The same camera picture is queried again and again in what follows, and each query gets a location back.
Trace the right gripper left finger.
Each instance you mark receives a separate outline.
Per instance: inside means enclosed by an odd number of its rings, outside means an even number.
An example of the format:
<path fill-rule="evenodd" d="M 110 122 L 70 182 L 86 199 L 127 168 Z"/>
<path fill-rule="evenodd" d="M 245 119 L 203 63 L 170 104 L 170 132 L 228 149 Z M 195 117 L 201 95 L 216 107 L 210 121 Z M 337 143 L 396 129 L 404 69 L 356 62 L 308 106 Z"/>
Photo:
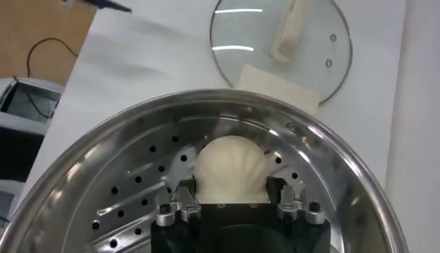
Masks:
<path fill-rule="evenodd" d="M 157 226 L 172 226 L 178 220 L 188 225 L 197 224 L 201 218 L 201 204 L 196 197 L 195 179 L 182 180 L 174 192 L 167 188 L 155 198 Z"/>

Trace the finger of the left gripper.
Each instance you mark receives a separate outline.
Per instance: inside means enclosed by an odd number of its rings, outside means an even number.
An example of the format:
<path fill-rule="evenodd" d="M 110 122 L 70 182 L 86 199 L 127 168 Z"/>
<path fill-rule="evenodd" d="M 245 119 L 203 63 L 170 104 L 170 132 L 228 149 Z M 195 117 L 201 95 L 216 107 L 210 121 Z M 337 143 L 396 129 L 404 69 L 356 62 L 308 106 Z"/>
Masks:
<path fill-rule="evenodd" d="M 132 9 L 128 8 L 120 3 L 117 3 L 113 0 L 65 0 L 65 4 L 67 7 L 73 7 L 76 3 L 85 3 L 90 6 L 94 6 L 97 9 L 111 9 L 117 10 L 121 12 L 132 13 Z"/>

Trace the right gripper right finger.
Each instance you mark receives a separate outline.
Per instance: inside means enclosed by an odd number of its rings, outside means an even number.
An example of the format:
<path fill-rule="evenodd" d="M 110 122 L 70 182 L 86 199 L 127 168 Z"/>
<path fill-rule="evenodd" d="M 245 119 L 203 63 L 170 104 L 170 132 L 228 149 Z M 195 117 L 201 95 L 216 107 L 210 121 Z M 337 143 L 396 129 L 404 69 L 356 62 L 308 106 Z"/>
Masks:
<path fill-rule="evenodd" d="M 295 190 L 284 179 L 268 177 L 266 190 L 271 204 L 278 208 L 278 217 L 292 221 L 299 219 L 313 226 L 325 223 L 325 212 L 317 201 L 307 201 L 305 189 Z"/>

